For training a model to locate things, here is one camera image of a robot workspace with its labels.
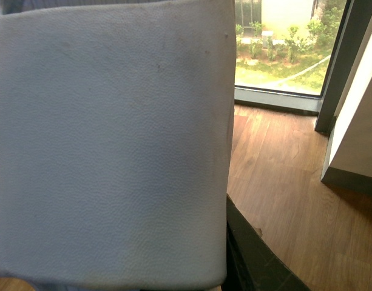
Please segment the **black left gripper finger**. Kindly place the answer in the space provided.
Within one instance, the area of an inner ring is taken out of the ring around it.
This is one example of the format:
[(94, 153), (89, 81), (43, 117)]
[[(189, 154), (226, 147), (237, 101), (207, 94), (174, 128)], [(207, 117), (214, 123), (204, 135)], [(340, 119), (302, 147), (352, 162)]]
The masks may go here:
[(309, 290), (265, 244), (226, 198), (226, 266), (224, 290)]

